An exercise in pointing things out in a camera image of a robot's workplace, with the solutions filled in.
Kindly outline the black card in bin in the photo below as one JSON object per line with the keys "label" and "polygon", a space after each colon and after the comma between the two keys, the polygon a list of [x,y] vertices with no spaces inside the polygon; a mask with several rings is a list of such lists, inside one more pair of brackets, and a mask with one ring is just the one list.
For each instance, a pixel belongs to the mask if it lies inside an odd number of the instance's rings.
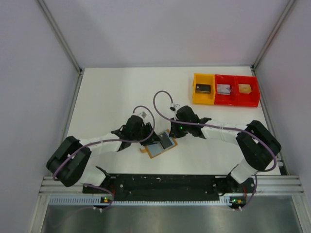
{"label": "black card in bin", "polygon": [[195,93],[210,94],[211,86],[209,84],[197,83],[195,85]]}

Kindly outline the aluminium frame rail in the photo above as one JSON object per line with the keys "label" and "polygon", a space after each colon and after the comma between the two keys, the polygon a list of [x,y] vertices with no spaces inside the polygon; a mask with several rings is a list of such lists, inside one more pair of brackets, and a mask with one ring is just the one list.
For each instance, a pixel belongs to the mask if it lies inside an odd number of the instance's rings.
{"label": "aluminium frame rail", "polygon": [[[257,196],[296,196],[303,195],[304,189],[298,176],[259,175],[255,195]],[[40,195],[81,195],[83,186],[75,184],[65,187],[44,177],[39,190]]]}

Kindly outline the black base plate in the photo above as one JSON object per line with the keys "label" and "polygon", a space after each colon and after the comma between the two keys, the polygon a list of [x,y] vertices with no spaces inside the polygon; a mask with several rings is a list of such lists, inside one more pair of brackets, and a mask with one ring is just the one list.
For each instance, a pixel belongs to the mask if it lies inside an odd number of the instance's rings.
{"label": "black base plate", "polygon": [[100,187],[115,201],[210,201],[220,195],[251,190],[247,182],[215,175],[110,174]]}

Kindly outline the middle red plastic bin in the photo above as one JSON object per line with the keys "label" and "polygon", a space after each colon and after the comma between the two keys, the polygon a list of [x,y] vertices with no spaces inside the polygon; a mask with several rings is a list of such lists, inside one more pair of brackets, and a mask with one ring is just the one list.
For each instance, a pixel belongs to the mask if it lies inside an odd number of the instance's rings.
{"label": "middle red plastic bin", "polygon": [[[231,87],[230,95],[219,95],[217,93],[217,84],[229,84]],[[237,83],[233,75],[215,74],[215,105],[236,105],[237,104]]]}

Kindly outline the right red plastic bin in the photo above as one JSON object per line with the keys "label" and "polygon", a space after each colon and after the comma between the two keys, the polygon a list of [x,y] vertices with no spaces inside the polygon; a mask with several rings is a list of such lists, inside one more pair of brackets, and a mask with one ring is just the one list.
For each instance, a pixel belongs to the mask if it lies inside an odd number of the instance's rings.
{"label": "right red plastic bin", "polygon": [[259,83],[255,76],[236,76],[238,85],[237,105],[242,107],[258,107],[260,100]]}

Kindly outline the red plastic bin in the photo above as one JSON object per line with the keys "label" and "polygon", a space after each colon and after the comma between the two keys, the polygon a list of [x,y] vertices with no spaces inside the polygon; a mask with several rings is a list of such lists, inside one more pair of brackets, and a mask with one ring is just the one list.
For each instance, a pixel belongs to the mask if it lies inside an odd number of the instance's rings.
{"label": "red plastic bin", "polygon": [[[231,87],[230,95],[219,95],[217,93],[217,84],[229,84]],[[237,83],[233,75],[215,74],[215,105],[236,105],[237,104]]]}
{"label": "red plastic bin", "polygon": [[255,76],[236,76],[238,85],[237,105],[242,107],[258,107],[260,100],[259,83]]}

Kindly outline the yellow leather card holder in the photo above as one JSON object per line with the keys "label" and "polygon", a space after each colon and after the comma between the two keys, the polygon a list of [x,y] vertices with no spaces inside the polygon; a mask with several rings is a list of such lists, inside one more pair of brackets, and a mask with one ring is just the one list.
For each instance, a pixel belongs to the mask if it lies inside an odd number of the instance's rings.
{"label": "yellow leather card holder", "polygon": [[[170,137],[170,130],[169,129],[167,129],[167,130],[165,130],[163,132],[167,132],[167,134]],[[153,144],[153,145],[149,145],[149,146],[140,148],[139,151],[142,154],[147,154],[150,159],[156,158],[157,156],[159,156],[159,155],[169,151],[170,149],[172,149],[172,148],[174,148],[174,147],[176,147],[178,145],[177,141],[174,138],[170,137],[170,139],[173,142],[173,146],[171,146],[170,148],[168,148],[166,150],[164,150],[162,148],[162,146],[161,146],[161,144],[159,142],[157,144]]]}

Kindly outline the silver card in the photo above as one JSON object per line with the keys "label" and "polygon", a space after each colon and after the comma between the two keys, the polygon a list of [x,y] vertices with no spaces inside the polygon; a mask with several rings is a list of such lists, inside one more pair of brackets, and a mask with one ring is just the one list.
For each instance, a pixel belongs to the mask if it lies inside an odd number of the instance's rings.
{"label": "silver card", "polygon": [[231,87],[229,84],[217,84],[217,93],[219,95],[230,95]]}

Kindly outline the gold card in bin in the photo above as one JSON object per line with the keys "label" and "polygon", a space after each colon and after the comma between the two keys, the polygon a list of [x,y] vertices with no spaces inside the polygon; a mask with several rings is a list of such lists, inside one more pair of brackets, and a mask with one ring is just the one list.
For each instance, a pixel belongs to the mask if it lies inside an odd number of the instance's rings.
{"label": "gold card in bin", "polygon": [[250,94],[252,92],[251,85],[249,84],[240,83],[238,86],[241,94]]}

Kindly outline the yellow plastic bin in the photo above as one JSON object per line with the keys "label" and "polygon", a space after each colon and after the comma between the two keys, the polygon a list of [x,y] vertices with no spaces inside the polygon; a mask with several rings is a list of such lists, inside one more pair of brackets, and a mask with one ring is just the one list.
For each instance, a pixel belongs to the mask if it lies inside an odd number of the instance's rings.
{"label": "yellow plastic bin", "polygon": [[192,103],[214,105],[216,95],[214,74],[195,73],[192,88]]}

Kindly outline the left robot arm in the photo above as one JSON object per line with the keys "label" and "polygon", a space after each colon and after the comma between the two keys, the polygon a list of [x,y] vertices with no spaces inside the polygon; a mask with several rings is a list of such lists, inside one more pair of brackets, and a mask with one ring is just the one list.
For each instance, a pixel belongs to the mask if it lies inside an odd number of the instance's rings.
{"label": "left robot arm", "polygon": [[53,179],[65,187],[77,183],[91,184],[103,193],[110,188],[108,173],[99,166],[91,165],[90,159],[122,151],[133,143],[148,146],[159,141],[151,123],[144,122],[142,115],[131,115],[126,124],[101,137],[79,140],[68,136],[47,161],[46,168]]}

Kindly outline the black credit card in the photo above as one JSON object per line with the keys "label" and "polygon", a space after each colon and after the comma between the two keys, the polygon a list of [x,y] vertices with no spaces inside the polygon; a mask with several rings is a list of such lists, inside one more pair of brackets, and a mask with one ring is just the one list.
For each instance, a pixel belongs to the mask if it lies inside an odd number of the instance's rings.
{"label": "black credit card", "polygon": [[162,148],[164,150],[170,148],[171,146],[173,146],[173,142],[171,141],[169,135],[167,134],[167,132],[163,132],[159,135],[159,139],[160,139],[160,144],[162,146]]}

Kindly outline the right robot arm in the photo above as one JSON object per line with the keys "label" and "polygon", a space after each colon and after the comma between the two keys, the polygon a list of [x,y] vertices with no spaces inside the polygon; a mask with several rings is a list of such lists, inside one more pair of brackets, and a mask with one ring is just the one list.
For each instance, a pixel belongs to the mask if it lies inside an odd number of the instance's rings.
{"label": "right robot arm", "polygon": [[170,137],[181,138],[187,134],[201,139],[215,139],[237,145],[244,158],[227,176],[227,187],[232,192],[240,191],[245,181],[257,172],[263,172],[274,162],[281,151],[281,144],[257,120],[246,125],[235,125],[199,118],[191,107],[172,104]]}

